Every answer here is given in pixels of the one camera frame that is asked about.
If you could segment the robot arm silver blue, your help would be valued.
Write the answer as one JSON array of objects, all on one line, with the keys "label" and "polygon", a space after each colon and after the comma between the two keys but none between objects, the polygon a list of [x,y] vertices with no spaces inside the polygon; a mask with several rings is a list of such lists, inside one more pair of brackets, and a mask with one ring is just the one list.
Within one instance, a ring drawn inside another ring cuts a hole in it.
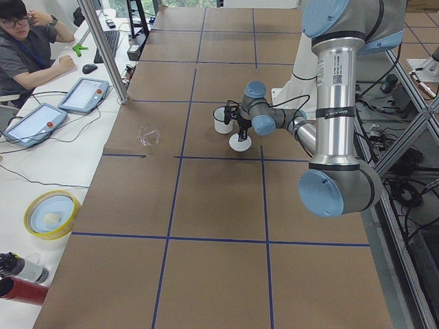
[{"label": "robot arm silver blue", "polygon": [[281,91],[285,100],[268,102],[265,85],[253,81],[240,105],[225,108],[225,121],[239,125],[229,140],[234,150],[250,147],[249,129],[260,136],[285,129],[311,154],[299,195],[316,216],[361,212],[381,196],[378,174],[353,153],[356,61],[401,44],[406,7],[405,1],[305,1],[302,49]]}]

